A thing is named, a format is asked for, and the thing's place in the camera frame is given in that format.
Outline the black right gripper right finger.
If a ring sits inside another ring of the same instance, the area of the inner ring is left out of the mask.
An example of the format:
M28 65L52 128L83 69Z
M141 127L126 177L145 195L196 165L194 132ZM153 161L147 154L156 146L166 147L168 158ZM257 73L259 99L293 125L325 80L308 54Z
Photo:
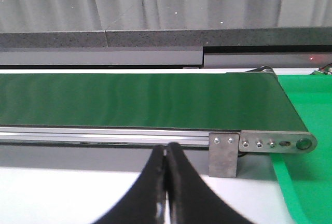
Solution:
M168 144L166 161L171 223L251 223L203 181L180 144Z

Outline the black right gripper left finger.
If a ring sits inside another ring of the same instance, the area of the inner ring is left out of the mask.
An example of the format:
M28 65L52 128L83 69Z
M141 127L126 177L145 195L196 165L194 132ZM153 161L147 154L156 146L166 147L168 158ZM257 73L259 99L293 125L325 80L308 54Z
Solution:
M164 148L155 146L127 193L96 223L164 223Z

